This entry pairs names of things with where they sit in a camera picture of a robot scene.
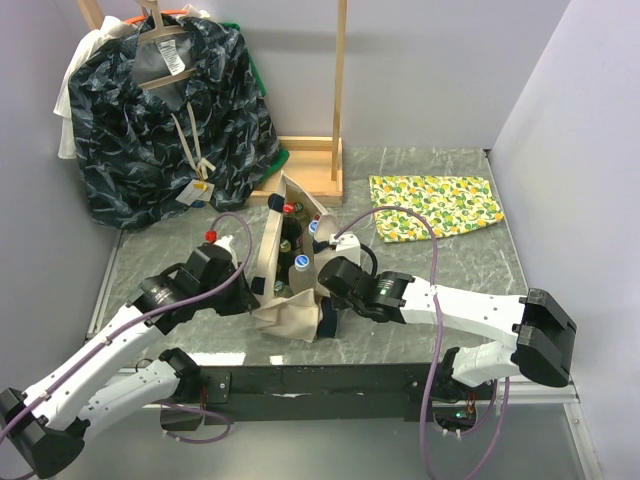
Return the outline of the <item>clear soda water bottle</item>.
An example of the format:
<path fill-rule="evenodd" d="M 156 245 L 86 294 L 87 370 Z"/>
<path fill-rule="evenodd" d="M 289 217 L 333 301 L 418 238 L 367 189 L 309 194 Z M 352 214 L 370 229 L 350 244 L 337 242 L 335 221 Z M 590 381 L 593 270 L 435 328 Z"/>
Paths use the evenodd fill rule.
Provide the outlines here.
<path fill-rule="evenodd" d="M 310 222 L 309 210 L 302 202 L 294 203 L 294 217 L 302 226 L 306 226 Z"/>

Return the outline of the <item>dark cola glass bottle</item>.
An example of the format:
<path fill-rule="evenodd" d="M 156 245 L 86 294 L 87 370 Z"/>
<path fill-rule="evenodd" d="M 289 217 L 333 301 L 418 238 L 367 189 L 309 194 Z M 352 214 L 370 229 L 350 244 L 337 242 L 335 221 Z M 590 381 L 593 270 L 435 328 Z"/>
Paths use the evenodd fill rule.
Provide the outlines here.
<path fill-rule="evenodd" d="M 300 252 L 303 245 L 303 229 L 295 216 L 295 205 L 286 202 L 283 206 L 281 239 L 287 240 L 293 252 Z"/>

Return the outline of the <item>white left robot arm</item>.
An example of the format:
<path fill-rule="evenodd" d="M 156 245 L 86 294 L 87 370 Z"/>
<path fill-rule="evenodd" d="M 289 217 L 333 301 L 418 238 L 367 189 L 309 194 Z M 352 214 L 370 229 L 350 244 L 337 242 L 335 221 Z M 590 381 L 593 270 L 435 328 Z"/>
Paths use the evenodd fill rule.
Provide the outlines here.
<path fill-rule="evenodd" d="M 67 468 L 86 443 L 149 403 L 186 402 L 202 388 L 200 366 L 168 349 L 128 377 L 124 364 L 196 312 L 235 315 L 255 307 L 230 235 L 197 247 L 184 263 L 144 279 L 112 320 L 54 372 L 1 394 L 1 437 L 40 479 Z"/>

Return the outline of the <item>green glass bottle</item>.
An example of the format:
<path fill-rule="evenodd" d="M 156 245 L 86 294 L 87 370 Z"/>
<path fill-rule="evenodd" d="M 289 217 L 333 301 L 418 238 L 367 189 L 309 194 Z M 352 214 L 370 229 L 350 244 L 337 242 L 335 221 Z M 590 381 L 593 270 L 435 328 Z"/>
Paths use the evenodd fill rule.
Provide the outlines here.
<path fill-rule="evenodd" d="M 295 253 L 292 251 L 291 242 L 287 239 L 281 241 L 279 245 L 279 255 L 276 269 L 276 279 L 288 284 L 289 271 L 295 261 Z"/>

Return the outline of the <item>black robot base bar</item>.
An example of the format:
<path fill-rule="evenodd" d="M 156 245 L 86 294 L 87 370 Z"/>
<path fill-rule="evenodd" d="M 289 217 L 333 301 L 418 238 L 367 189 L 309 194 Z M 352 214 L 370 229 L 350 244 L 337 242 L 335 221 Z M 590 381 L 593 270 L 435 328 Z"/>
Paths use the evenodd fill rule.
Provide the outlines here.
<path fill-rule="evenodd" d="M 203 366 L 170 399 L 239 421 L 416 421 L 428 363 Z"/>

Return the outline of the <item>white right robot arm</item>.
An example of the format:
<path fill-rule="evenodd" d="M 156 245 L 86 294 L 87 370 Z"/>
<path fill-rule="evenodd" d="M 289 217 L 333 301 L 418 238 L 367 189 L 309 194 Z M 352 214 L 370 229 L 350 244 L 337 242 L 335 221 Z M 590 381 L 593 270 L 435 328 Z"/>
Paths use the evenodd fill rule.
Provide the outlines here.
<path fill-rule="evenodd" d="M 546 387 L 569 384 L 577 326 L 543 289 L 524 296 L 481 294 L 393 271 L 372 276 L 343 256 L 325 264 L 318 281 L 339 307 L 375 322 L 432 324 L 485 338 L 478 347 L 447 352 L 438 374 L 447 397 L 513 375 Z"/>

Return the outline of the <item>beige canvas tote bag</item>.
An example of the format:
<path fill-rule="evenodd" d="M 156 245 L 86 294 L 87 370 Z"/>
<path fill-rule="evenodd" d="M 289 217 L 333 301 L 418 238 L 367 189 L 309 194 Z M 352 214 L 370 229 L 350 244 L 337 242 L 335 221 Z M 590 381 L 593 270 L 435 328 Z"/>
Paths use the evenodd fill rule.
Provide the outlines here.
<path fill-rule="evenodd" d="M 287 200 L 299 201 L 310 209 L 314 217 L 319 217 L 319 231 L 314 241 L 322 250 L 314 255 L 313 263 L 317 269 L 339 257 L 329 246 L 329 236 L 340 236 L 350 230 L 343 230 L 336 215 L 329 213 L 316 198 L 286 175 L 281 174 L 278 180 L 275 193 L 267 199 L 266 226 L 251 281 L 251 290 L 259 301 L 259 307 L 251 315 L 256 319 L 256 328 L 262 333 L 312 343 L 319 336 L 335 335 L 337 311 L 332 306 L 329 291 L 318 283 L 313 289 L 289 298 L 274 295 L 283 206 Z"/>

